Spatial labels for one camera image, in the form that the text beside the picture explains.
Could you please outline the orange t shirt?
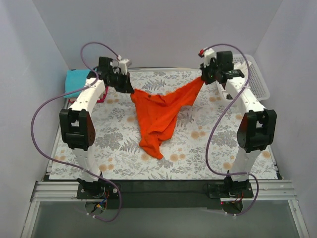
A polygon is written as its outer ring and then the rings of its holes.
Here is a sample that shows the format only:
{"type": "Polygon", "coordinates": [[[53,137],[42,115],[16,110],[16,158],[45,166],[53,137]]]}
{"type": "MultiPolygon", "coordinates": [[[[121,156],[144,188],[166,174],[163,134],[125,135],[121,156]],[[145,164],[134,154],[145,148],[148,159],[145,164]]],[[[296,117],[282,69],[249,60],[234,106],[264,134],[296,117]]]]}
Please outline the orange t shirt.
{"type": "Polygon", "coordinates": [[[151,95],[134,90],[131,101],[135,105],[140,128],[139,146],[150,156],[162,159],[160,146],[174,133],[178,113],[184,106],[192,106],[203,86],[200,77],[167,95],[151,95]]]}

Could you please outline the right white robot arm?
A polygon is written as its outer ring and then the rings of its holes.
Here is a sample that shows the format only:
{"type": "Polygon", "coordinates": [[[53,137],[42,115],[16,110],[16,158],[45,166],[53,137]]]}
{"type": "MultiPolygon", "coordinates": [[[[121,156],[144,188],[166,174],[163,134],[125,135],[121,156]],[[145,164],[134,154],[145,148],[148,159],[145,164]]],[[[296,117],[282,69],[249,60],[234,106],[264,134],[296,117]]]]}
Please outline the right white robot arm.
{"type": "Polygon", "coordinates": [[[273,142],[277,114],[258,101],[247,82],[250,73],[244,73],[241,65],[235,67],[231,51],[202,49],[199,56],[204,60],[200,66],[202,80],[205,84],[217,82],[224,88],[232,98],[229,106],[236,105],[243,116],[237,131],[238,153],[219,188],[235,197],[250,188],[249,177],[256,158],[273,142]]]}

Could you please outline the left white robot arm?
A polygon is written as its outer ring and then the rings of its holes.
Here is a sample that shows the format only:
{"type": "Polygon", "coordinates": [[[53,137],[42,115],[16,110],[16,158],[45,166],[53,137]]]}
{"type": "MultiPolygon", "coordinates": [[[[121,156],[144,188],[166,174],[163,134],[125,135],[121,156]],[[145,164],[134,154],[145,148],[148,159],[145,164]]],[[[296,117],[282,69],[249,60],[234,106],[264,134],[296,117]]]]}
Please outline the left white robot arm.
{"type": "Polygon", "coordinates": [[[99,97],[106,92],[107,87],[113,87],[120,93],[133,93],[128,66],[129,59],[117,57],[114,59],[99,57],[99,63],[86,76],[85,86],[75,102],[59,113],[61,137],[76,156],[80,167],[84,169],[83,177],[77,181],[83,186],[86,193],[94,198],[101,198],[105,194],[105,185],[90,173],[100,175],[94,157],[93,144],[96,131],[91,119],[91,113],[99,97]]]}

